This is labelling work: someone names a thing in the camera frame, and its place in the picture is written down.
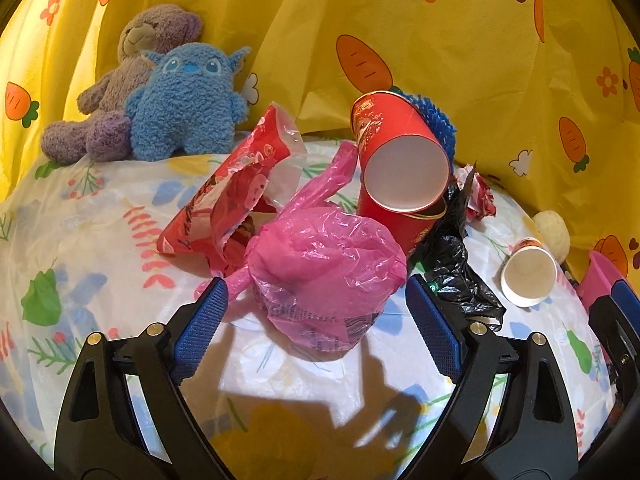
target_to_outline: white paper cup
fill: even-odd
[[[524,238],[513,248],[502,268],[502,293],[516,306],[535,306],[551,294],[556,272],[556,261],[540,241]]]

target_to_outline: pink cup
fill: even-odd
[[[589,259],[589,269],[578,286],[578,296],[587,312],[599,297],[610,296],[611,288],[617,281],[626,282],[625,277],[604,254],[590,251]]]

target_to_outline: blue monster plush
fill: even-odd
[[[134,156],[153,162],[179,148],[188,155],[230,153],[235,125],[248,114],[234,76],[249,50],[227,56],[209,44],[188,43],[164,55],[144,52],[155,68],[124,107]]]

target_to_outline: yellow curtain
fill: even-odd
[[[0,38],[0,199],[44,125],[79,117],[124,24],[165,2],[203,17],[203,41],[253,48],[250,124],[276,101],[303,132],[344,134],[362,92],[421,92],[457,126],[459,162],[565,218],[578,277],[597,248],[640,288],[640,52],[609,0],[24,0]]]

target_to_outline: stuffed animal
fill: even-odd
[[[120,35],[119,67],[78,96],[78,109],[91,114],[89,118],[47,126],[40,141],[44,154],[59,164],[73,164],[87,153],[97,162],[126,158],[131,152],[130,119],[123,106],[151,73],[140,52],[165,54],[197,40],[201,30],[200,17],[176,5],[156,5],[140,12]]]
[[[248,114],[246,101],[234,92],[234,76],[248,53],[244,47],[226,56],[205,43],[179,46],[165,56],[145,52],[155,69],[125,104],[135,158],[162,160],[180,148],[188,155],[230,153],[234,127]]]
[[[571,248],[571,237],[562,217],[555,211],[541,211],[533,217],[533,223],[556,261],[564,263]]]

